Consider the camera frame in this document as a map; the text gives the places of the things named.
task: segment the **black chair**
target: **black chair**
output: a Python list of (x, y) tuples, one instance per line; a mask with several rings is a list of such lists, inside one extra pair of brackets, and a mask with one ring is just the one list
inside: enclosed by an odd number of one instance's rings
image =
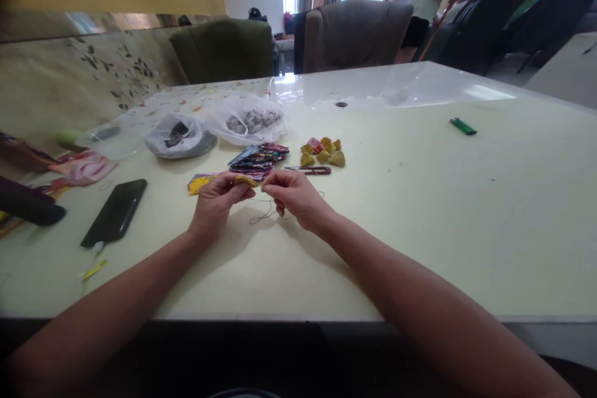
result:
[(484, 75), (494, 60), (504, 26), (524, 0), (472, 0), (438, 30), (424, 60)]
[(503, 53), (529, 54), (517, 73), (533, 56), (558, 40), (572, 37), (576, 25), (594, 0), (539, 0), (512, 22), (501, 39)]

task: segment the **beige armchair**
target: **beige armchair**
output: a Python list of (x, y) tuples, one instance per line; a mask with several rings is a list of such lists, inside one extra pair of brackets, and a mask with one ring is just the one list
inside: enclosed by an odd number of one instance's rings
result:
[(309, 11), (303, 72), (393, 64), (411, 15), (405, 1), (345, 0)]

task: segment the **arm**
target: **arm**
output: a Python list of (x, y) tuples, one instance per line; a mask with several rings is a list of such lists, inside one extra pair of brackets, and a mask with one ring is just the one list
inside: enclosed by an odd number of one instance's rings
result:
[(281, 216), (326, 241), (354, 270), (385, 319), (467, 391), (487, 396), (573, 397), (570, 386), (493, 316), (432, 271), (337, 214), (298, 172), (263, 183)]
[(132, 268), (79, 300), (8, 359), (26, 396), (59, 394), (85, 382), (140, 329), (195, 259), (218, 239), (233, 204), (251, 198), (223, 173), (199, 191), (189, 229)]

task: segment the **pink fabric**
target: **pink fabric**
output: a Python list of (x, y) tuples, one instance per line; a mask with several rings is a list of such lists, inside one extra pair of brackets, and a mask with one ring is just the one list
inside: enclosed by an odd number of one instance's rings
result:
[(82, 152), (81, 155), (85, 156), (84, 161), (72, 167), (64, 178), (65, 185), (89, 185), (103, 179), (118, 166), (92, 150)]

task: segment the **white plastic bag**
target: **white plastic bag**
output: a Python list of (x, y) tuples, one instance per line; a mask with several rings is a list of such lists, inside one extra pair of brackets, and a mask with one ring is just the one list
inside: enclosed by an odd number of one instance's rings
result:
[[(167, 147), (166, 141), (170, 139), (172, 128), (182, 122), (188, 129), (174, 146)], [(208, 152), (216, 141), (202, 123), (192, 117), (170, 112), (145, 138), (145, 145), (158, 157), (165, 159), (184, 159), (195, 157)]]
[[(284, 111), (279, 104), (262, 99), (255, 95), (245, 95), (242, 98), (238, 95), (229, 96), (223, 101), (211, 106), (208, 110), (206, 125), (209, 131), (224, 140), (239, 146), (251, 144), (273, 143), (288, 133), (288, 126), (284, 117)], [(253, 133), (249, 133), (249, 127), (245, 120), (247, 116), (279, 117), (273, 124)], [(240, 122), (242, 132), (229, 128), (231, 119), (236, 118)]]

